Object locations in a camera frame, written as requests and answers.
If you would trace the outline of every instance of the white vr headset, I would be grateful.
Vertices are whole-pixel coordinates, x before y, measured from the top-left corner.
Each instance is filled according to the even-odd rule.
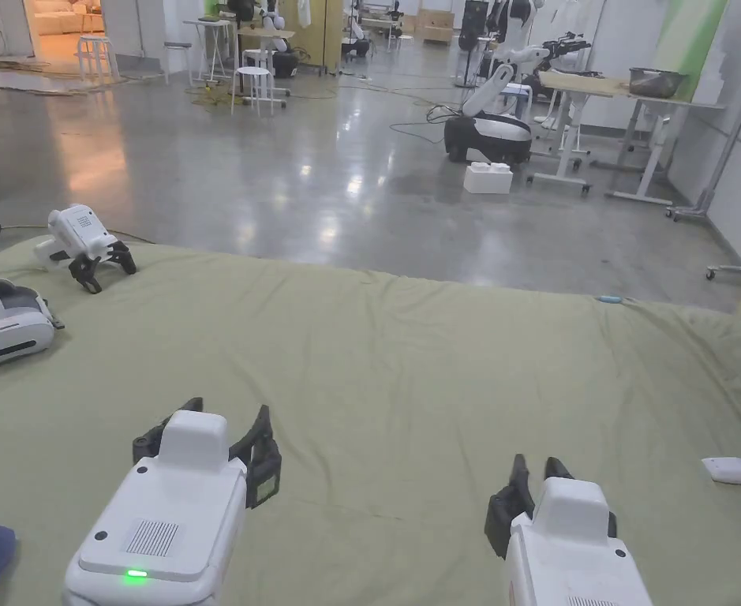
[[[36,291],[0,279],[0,364],[46,349],[63,327]]]

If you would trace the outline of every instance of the mattress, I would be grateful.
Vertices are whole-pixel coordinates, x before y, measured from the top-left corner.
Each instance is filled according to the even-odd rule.
[[[741,323],[701,309],[528,293],[133,245],[90,295],[33,242],[0,277],[66,325],[0,366],[0,604],[54,604],[132,439],[194,396],[235,441],[260,404],[280,493],[248,511],[226,604],[507,604],[483,534],[523,452],[603,487],[656,606],[741,604]]]

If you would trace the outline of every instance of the speaker grille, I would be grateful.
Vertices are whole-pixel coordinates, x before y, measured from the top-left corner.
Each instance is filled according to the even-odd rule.
[[[165,558],[178,530],[177,524],[141,519],[126,552]]]
[[[567,602],[569,602],[569,606],[619,606],[616,602],[609,602],[607,600],[591,600],[589,598],[579,598],[576,596],[568,596]]]

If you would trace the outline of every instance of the round stool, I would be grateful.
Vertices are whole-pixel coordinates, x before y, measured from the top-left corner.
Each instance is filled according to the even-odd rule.
[[[405,40],[405,41],[407,41],[407,42],[411,42],[412,40],[414,40],[414,37],[412,37],[412,36],[408,36],[407,34],[401,34],[401,35],[399,36],[399,42],[398,42],[398,44],[396,44],[396,46],[395,46],[395,49],[396,49],[396,50],[401,50],[401,42],[402,42],[402,40]]]
[[[75,55],[78,57],[78,71],[82,80],[86,77],[84,71],[85,59],[87,59],[90,76],[92,76],[92,60],[95,59],[95,67],[98,70],[98,78],[101,86],[103,86],[106,79],[104,77],[104,70],[101,67],[101,60],[104,60],[109,68],[109,79],[112,84],[121,79],[121,73],[117,68],[117,59],[114,57],[114,50],[112,49],[112,42],[106,36],[80,36],[78,38],[77,51]]]
[[[262,51],[260,48],[247,48],[241,52],[241,63],[244,67],[249,67],[247,58],[252,59],[255,62],[255,67],[263,67],[269,69],[269,54],[275,53],[275,50]]]
[[[230,103],[230,114],[233,113],[235,108],[235,77],[237,74],[242,76],[249,76],[249,99],[250,103],[255,103],[258,109],[258,115],[261,115],[260,101],[262,99],[269,102],[269,110],[272,115],[275,114],[275,78],[272,77],[270,71],[263,67],[239,67],[233,72],[233,99]],[[259,97],[261,94],[261,79],[265,78],[266,89],[268,90],[269,96]]]
[[[163,59],[165,60],[165,69],[163,70],[166,76],[166,84],[168,84],[168,76],[170,70],[168,69],[168,51],[170,50],[181,50],[185,55],[185,68],[188,70],[188,84],[193,88],[193,73],[191,72],[191,59],[189,57],[189,51],[193,45],[190,42],[165,42],[163,47]]]

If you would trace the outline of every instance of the doorway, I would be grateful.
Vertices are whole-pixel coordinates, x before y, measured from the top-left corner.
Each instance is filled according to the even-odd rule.
[[[31,35],[47,62],[75,62],[81,34],[104,35],[102,0],[34,0]]]

